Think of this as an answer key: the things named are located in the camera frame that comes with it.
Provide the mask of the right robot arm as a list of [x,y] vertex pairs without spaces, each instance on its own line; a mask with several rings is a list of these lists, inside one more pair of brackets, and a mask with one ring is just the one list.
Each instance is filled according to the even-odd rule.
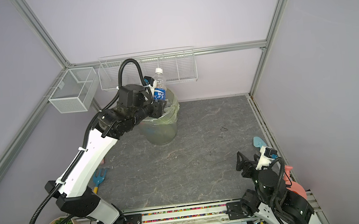
[[267,224],[322,224],[307,199],[288,189],[284,159],[273,155],[277,151],[266,146],[253,160],[237,152],[236,170],[251,179],[254,188],[246,190],[239,201],[227,203],[229,219],[256,217]]

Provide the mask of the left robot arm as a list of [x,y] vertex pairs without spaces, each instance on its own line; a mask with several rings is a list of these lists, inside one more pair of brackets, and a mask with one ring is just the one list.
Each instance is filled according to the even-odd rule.
[[122,211],[95,194],[88,184],[107,152],[125,133],[147,117],[162,116],[166,101],[159,92],[151,85],[129,84],[119,88],[114,99],[116,107],[107,106],[92,118],[78,154],[61,177],[46,184],[49,194],[29,224],[35,224],[52,197],[59,209],[68,214],[63,223],[73,217],[85,217],[101,224],[127,224]]

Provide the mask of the blue label bottle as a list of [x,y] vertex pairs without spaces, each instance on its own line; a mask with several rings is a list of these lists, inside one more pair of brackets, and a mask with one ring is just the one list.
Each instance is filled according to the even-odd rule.
[[154,82],[156,83],[155,89],[154,89],[154,100],[160,101],[160,100],[166,100],[166,77],[163,74],[163,69],[156,68],[155,74],[153,76]]

